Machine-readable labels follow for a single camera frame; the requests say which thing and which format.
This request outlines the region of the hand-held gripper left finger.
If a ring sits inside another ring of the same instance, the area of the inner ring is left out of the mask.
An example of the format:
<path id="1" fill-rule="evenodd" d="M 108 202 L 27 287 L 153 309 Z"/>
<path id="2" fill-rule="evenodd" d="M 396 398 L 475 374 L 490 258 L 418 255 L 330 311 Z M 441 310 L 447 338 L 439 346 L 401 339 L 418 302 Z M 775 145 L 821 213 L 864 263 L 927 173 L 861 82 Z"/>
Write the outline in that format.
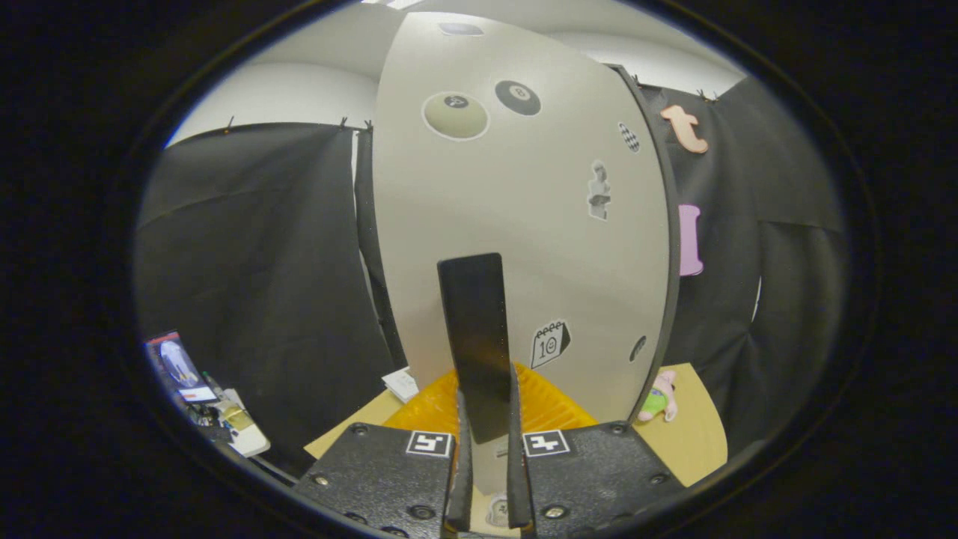
<path id="1" fill-rule="evenodd" d="M 294 487 L 370 538 L 448 538 L 469 524 L 472 451 L 455 371 L 386 420 L 343 427 Z"/>

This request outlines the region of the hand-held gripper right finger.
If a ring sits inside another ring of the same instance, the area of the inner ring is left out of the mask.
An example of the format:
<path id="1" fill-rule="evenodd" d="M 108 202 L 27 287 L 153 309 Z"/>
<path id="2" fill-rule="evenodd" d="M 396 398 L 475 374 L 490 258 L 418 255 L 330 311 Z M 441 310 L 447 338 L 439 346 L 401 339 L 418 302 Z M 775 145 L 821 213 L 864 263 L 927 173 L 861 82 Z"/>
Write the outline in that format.
<path id="1" fill-rule="evenodd" d="M 510 372 L 507 515 L 523 538 L 612 538 L 685 485 L 626 421 L 596 423 L 522 365 Z"/>

